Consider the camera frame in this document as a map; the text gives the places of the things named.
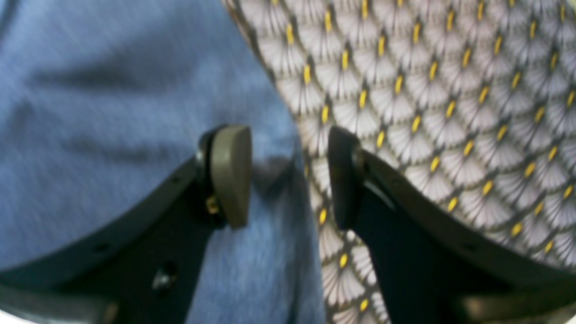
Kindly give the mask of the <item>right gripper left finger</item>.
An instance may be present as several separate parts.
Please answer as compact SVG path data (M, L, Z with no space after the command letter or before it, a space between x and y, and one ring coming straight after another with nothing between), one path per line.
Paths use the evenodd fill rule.
M252 132L222 125L146 199L89 236L1 272L25 324L183 324L215 230L249 219Z

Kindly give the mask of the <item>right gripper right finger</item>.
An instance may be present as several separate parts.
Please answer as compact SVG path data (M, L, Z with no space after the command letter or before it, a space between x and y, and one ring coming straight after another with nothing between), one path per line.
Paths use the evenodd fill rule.
M393 324L567 324L575 275L453 219L348 130L328 137L333 212L366 244Z

